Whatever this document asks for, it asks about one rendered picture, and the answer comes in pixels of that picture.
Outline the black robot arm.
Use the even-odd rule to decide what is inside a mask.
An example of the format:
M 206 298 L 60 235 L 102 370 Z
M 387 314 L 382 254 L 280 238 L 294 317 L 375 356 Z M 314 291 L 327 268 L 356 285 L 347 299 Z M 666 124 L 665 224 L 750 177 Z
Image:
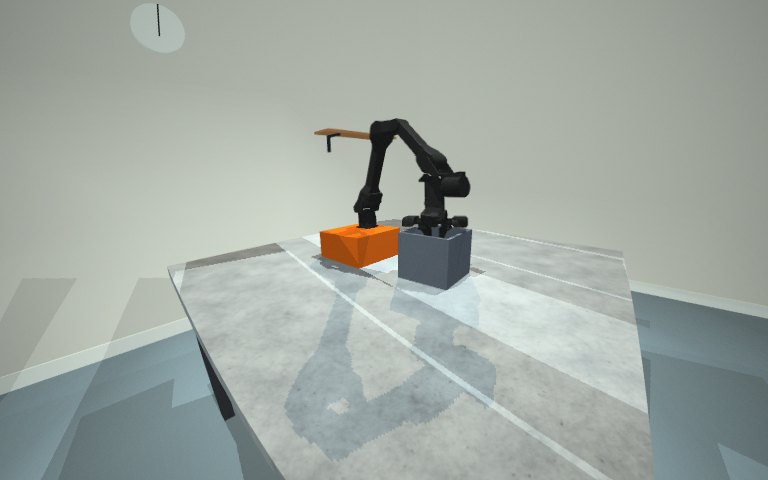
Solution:
M 372 149 L 366 183 L 353 206 L 354 212 L 358 213 L 359 226 L 356 228 L 370 229 L 378 226 L 375 211 L 379 211 L 383 196 L 379 190 L 379 182 L 386 149 L 393 142 L 395 135 L 399 135 L 414 153 L 420 170 L 428 173 L 423 174 L 419 180 L 424 182 L 425 197 L 467 197 L 470 192 L 471 184 L 466 172 L 454 173 L 445 155 L 430 147 L 406 120 L 396 118 L 389 121 L 375 121 L 371 123 L 369 129 Z M 438 176 L 441 176 L 441 179 Z M 421 212 L 421 225 L 438 227 L 439 222 L 445 223 L 447 210 L 444 209 L 443 204 L 439 203 L 438 207 L 434 207 L 431 202 L 428 203 Z

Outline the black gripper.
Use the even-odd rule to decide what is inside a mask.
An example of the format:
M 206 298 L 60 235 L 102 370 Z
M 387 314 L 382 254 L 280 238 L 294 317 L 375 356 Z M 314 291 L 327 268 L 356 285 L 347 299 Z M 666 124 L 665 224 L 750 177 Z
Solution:
M 425 208 L 427 207 L 427 203 L 431 202 L 432 206 L 438 207 L 438 204 L 443 204 L 444 206 L 444 197 L 442 198 L 434 198 L 434 197 L 425 197 L 424 205 Z M 428 203 L 429 204 L 429 203 Z M 421 218 L 419 216 L 406 216 L 402 219 L 402 226 L 403 227 L 412 227 L 414 224 L 418 224 L 418 230 L 421 230 L 424 235 L 432 236 L 432 226 L 423 226 L 421 225 Z M 445 223 L 440 223 L 439 232 L 440 238 L 444 238 L 447 230 L 450 230 L 452 228 L 451 225 L 453 225 L 456 228 L 465 228 L 468 225 L 468 217 L 466 215 L 455 215 L 452 218 L 447 218 Z

